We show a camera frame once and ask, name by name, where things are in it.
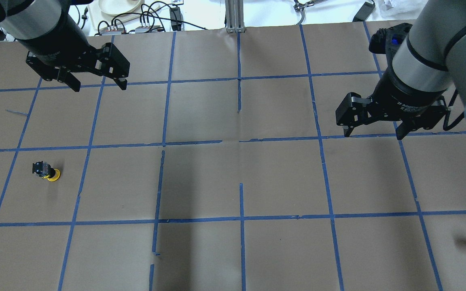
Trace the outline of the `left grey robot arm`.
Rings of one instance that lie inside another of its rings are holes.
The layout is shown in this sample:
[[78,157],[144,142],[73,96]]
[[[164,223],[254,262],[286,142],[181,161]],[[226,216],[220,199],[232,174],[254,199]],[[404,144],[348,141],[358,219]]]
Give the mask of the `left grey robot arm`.
[[0,26],[27,48],[26,63],[46,81],[80,90],[76,73],[88,72],[112,79],[127,89],[130,62],[108,42],[91,46],[83,30],[70,17],[72,5],[88,0],[0,0]]

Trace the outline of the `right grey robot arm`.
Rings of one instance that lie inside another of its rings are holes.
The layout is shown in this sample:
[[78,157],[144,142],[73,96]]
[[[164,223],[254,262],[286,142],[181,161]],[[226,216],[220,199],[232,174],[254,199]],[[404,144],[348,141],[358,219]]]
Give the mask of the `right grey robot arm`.
[[379,29],[369,51],[385,55],[387,68],[369,97],[350,92],[338,106],[345,137],[378,121],[399,122],[398,140],[432,129],[450,115],[443,94],[451,85],[466,118],[466,0],[428,1],[414,24]]

